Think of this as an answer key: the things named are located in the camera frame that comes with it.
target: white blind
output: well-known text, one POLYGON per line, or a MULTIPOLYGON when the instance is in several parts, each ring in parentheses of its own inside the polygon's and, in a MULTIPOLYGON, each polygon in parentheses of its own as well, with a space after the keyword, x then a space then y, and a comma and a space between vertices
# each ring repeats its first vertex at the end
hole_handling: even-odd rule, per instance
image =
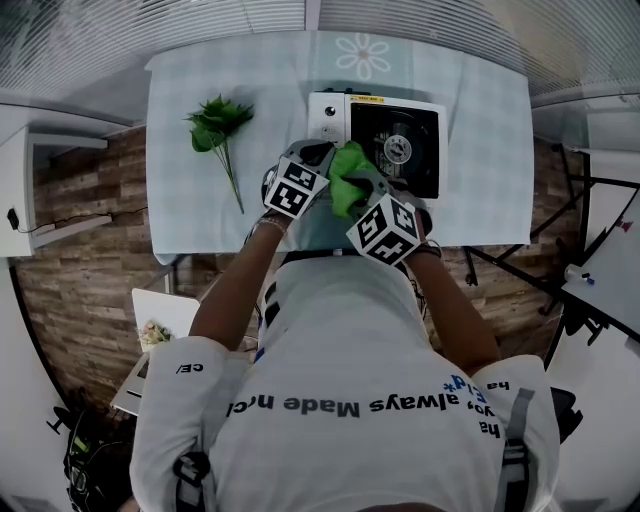
POLYGON ((170 48, 280 30, 304 30, 304 0, 8 0, 0 87, 56 100, 170 48))
POLYGON ((323 0, 320 29, 476 55, 527 75, 534 104, 640 91, 635 0, 323 0))

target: forearm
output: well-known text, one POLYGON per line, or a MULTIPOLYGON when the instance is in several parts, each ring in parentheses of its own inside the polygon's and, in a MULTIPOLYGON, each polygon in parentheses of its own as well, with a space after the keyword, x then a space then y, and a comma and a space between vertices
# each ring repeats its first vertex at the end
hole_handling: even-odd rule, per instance
POLYGON ((468 375, 500 360, 500 350, 487 323, 453 280, 442 261, 432 254, 405 260, 427 301, 444 354, 468 375))
POLYGON ((258 225, 200 304, 190 336, 205 336, 229 350, 237 350, 282 237, 277 226, 258 225))

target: power adapter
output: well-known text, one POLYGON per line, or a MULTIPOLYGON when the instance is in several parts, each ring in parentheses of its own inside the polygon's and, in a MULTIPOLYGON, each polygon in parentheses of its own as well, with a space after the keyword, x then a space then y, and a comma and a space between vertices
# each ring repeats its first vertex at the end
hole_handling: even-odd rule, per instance
POLYGON ((7 219, 9 219, 9 224, 11 224, 11 229, 17 231, 18 226, 20 225, 20 221, 18 220, 18 214, 14 208, 11 208, 7 212, 7 219))

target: brown wood plank floor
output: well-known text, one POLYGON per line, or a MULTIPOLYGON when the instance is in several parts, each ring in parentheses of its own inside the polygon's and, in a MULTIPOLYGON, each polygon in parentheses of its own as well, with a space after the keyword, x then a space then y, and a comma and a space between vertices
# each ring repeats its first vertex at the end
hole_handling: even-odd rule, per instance
MULTIPOLYGON (((103 151, 74 150, 37 173, 38 223, 73 215, 133 212, 147 205, 145 130, 112 138, 103 151)), ((536 141, 533 225, 568 200, 561 161, 549 145, 536 141)), ((580 160, 569 155, 573 172, 580 160)), ((570 211, 548 231, 523 247, 509 262, 533 275, 562 272, 556 237, 577 241, 579 211, 570 211)), ((499 253, 503 248, 485 248, 499 253)), ((547 297, 490 264, 475 259, 480 286, 465 283, 467 266, 460 249, 446 249, 445 261, 456 281, 490 322, 505 356, 542 355, 555 327, 556 309, 538 314, 547 297)), ((179 291, 195 296, 231 255, 188 258, 178 274, 179 291)), ((39 249, 32 258, 14 261, 30 319, 42 348, 65 390, 84 386, 96 407, 109 404, 140 355, 131 289, 158 270, 151 251, 146 210, 118 216, 112 224, 39 249)), ((438 340, 427 317, 434 346, 438 340)), ((255 324, 248 334, 255 336, 255 324)))

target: shirt sleeve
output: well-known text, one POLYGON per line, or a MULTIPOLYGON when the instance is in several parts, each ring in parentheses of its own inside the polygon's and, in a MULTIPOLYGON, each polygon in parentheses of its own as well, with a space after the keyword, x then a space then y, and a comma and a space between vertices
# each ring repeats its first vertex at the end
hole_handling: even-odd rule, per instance
POLYGON ((528 509, 542 510, 551 500, 558 476, 560 433, 551 388, 541 359, 530 355, 505 359, 477 372, 473 381, 505 429, 521 390, 531 397, 524 442, 534 462, 536 487, 535 497, 528 500, 528 509))
POLYGON ((145 512, 175 510, 173 464, 194 449, 228 355, 222 345, 202 337, 162 343, 151 351, 130 467, 131 486, 145 512))

